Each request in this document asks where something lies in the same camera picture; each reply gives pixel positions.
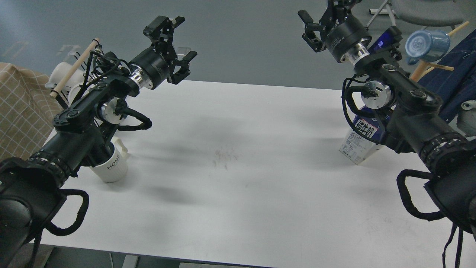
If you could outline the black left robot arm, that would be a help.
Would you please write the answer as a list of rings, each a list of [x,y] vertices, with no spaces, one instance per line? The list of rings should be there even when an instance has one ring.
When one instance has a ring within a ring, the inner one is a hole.
[[[174,30],[184,21],[181,16],[156,17],[143,30],[151,45],[130,62],[102,53],[94,39],[76,61],[81,64],[88,57],[86,74],[71,105],[54,117],[56,134],[27,160],[1,162],[2,268],[33,240],[32,266],[43,230],[67,236],[81,226],[90,198],[83,190],[64,189],[64,183],[80,167],[109,160],[116,131],[152,126],[148,117],[127,106],[127,96],[136,97],[143,87],[155,89],[165,80],[178,84],[190,75],[189,63],[197,53],[188,51],[179,59],[173,46]]]

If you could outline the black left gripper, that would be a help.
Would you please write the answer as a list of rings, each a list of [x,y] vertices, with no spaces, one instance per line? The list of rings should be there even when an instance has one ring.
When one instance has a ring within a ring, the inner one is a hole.
[[[173,20],[158,16],[143,29],[143,34],[152,44],[129,62],[129,78],[139,89],[155,89],[165,80],[179,84],[190,75],[189,63],[197,52],[189,51],[179,60],[173,47],[174,30],[185,20],[182,16]]]

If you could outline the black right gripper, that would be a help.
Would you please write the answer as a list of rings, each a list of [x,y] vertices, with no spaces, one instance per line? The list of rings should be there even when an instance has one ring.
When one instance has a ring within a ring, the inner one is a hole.
[[[322,17],[325,27],[315,23],[306,10],[299,10],[297,14],[304,23],[303,40],[314,52],[324,51],[327,48],[334,59],[342,63],[345,54],[355,44],[362,42],[368,45],[372,39],[368,30],[351,12],[360,2],[362,0],[327,0],[327,10]],[[321,33],[324,29],[322,41],[316,32]]]

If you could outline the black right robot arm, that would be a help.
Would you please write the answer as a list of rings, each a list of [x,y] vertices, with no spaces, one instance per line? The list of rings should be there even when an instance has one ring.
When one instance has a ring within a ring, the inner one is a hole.
[[[315,52],[328,49],[338,63],[350,62],[341,101],[350,127],[397,153],[415,152],[428,172],[406,169],[397,176],[401,200],[413,217],[448,218],[448,243],[458,234],[454,266],[460,266],[463,232],[475,235],[475,141],[438,115],[442,99],[400,68],[401,31],[392,25],[371,44],[371,35],[351,13],[357,0],[328,0],[318,22],[298,12],[302,35]]]

